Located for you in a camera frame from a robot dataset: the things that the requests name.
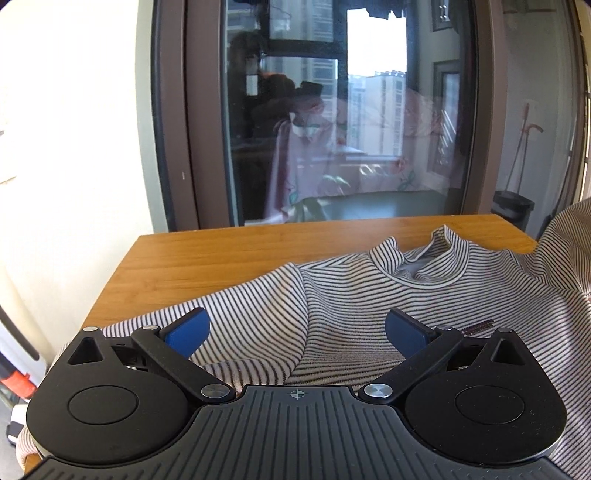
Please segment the black white striped shirt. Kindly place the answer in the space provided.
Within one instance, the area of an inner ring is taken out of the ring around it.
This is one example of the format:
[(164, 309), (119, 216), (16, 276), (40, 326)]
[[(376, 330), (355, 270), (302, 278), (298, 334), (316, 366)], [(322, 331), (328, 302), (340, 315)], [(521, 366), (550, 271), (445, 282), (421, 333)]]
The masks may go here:
[[(201, 404), (132, 343), (201, 307), (190, 361), (231, 386)], [(404, 361), (392, 309), (464, 334), (392, 405), (359, 390)], [(449, 227), (410, 251), (287, 264), (228, 289), (80, 331), (27, 411), (33, 479), (586, 479), (590, 475), (590, 204), (535, 250)]]

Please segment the white floor appliance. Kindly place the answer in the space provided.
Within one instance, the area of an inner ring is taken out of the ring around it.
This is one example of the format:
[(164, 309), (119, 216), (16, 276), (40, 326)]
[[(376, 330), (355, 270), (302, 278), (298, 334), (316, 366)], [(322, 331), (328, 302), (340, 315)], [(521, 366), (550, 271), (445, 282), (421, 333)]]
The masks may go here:
[(1, 395), (8, 395), (11, 417), (6, 436), (12, 446), (26, 424), (28, 403), (46, 371), (45, 359), (1, 309)]

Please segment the black dustpan bin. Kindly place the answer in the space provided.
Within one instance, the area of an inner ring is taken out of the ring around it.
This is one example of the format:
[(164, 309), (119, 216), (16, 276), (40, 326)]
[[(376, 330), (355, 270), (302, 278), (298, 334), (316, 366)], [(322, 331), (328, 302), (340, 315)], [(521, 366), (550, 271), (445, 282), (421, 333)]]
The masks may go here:
[(493, 197), (491, 212), (525, 231), (534, 208), (534, 201), (515, 192), (498, 190)]

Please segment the potted green plant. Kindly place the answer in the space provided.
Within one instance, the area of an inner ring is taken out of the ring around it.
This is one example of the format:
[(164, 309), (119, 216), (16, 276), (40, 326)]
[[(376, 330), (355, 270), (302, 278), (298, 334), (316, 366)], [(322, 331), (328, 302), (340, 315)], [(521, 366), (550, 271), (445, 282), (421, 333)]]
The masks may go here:
[(342, 201), (346, 200), (352, 186), (339, 175), (322, 175), (315, 183), (315, 190), (294, 188), (287, 194), (284, 209), (288, 223), (342, 220)]

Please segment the pink floral hanging cloth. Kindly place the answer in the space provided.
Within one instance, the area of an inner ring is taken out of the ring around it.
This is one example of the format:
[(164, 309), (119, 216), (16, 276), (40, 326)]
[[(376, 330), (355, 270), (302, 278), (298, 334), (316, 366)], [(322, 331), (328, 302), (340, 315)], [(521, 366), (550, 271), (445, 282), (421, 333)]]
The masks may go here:
[(274, 90), (252, 110), (263, 141), (262, 173), (252, 193), (256, 220), (287, 222), (291, 189), (315, 190), (322, 175), (352, 186), (346, 199), (424, 190), (457, 193), (464, 163), (456, 156), (457, 123), (440, 97), (397, 90), (379, 77), (359, 99), (339, 100), (332, 117), (318, 94)]

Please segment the long handled broom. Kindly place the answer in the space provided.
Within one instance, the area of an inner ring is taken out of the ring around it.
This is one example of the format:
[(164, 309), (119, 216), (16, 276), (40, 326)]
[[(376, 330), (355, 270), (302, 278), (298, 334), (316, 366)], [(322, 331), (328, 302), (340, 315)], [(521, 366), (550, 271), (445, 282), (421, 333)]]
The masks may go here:
[(510, 173), (505, 182), (505, 189), (519, 194), (525, 175), (525, 167), (531, 137), (539, 136), (544, 132), (539, 120), (539, 104), (531, 99), (523, 103), (522, 119), (520, 121), (517, 148), (513, 156)]

